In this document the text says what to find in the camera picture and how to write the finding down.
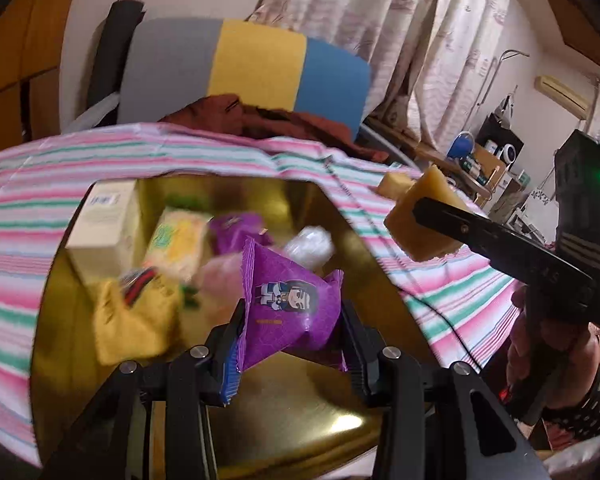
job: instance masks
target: striped blanket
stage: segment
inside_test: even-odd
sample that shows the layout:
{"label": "striped blanket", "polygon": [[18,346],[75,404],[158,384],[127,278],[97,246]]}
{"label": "striped blanket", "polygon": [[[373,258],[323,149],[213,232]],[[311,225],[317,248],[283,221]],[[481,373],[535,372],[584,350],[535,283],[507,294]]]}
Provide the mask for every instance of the striped blanket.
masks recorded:
{"label": "striped blanket", "polygon": [[417,264],[395,245],[382,224],[394,203],[371,189],[386,166],[318,142],[251,140],[172,124],[126,124],[30,142],[0,152],[0,443],[33,464],[40,464],[29,402],[33,337],[69,220],[96,180],[173,170],[319,184],[399,288],[442,365],[467,355],[446,323],[414,296],[443,312],[482,364],[509,334],[516,316],[509,276],[467,247]]}

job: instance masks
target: air conditioner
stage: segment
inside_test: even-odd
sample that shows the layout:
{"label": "air conditioner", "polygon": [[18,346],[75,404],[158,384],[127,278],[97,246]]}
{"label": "air conditioner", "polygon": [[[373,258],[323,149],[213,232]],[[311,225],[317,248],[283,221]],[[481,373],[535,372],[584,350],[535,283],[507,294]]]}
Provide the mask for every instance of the air conditioner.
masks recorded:
{"label": "air conditioner", "polygon": [[536,90],[542,92],[579,119],[586,119],[589,115],[590,103],[555,77],[550,75],[536,77]]}

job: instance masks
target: brown cloth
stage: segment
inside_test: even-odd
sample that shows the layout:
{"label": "brown cloth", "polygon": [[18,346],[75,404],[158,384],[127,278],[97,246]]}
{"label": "brown cloth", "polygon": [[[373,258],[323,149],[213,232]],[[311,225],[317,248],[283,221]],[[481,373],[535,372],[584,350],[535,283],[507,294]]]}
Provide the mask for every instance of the brown cloth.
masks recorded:
{"label": "brown cloth", "polygon": [[384,162],[389,156],[385,152],[355,145],[350,140],[351,131],[345,124],[305,112],[265,110],[245,105],[234,94],[204,97],[163,117],[160,122],[250,139],[285,136],[318,140],[349,156],[373,162]]}

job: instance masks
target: polka dot fabric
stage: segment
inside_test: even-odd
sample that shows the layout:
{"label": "polka dot fabric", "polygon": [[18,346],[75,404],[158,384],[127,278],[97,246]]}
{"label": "polka dot fabric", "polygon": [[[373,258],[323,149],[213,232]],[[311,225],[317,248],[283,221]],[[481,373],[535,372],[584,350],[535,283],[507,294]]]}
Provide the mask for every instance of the polka dot fabric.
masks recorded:
{"label": "polka dot fabric", "polygon": [[545,409],[543,418],[573,432],[578,440],[600,434],[600,369],[589,393],[574,408],[563,410]]}

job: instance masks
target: golden metal bowl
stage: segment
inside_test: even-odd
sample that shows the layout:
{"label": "golden metal bowl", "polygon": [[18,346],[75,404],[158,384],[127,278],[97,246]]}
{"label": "golden metal bowl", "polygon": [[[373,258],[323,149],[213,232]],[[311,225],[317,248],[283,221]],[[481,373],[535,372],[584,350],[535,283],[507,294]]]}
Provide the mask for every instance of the golden metal bowl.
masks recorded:
{"label": "golden metal bowl", "polygon": [[[388,344],[436,362],[395,286],[317,185],[176,174],[139,180],[138,189],[146,239],[171,195],[194,199],[211,214],[255,211],[279,244],[304,226],[324,227],[336,250],[323,270],[344,270],[343,297],[362,321]],[[43,463],[112,371],[96,360],[93,304],[64,249],[72,225],[49,273],[33,349],[31,403]],[[178,352],[205,341],[212,325],[203,310],[183,314]],[[231,405],[210,408],[210,420],[221,478],[293,480],[315,478],[375,446],[381,414],[360,403],[345,374],[279,352],[245,372]],[[156,403],[153,422],[154,478],[163,478],[163,403]]]}

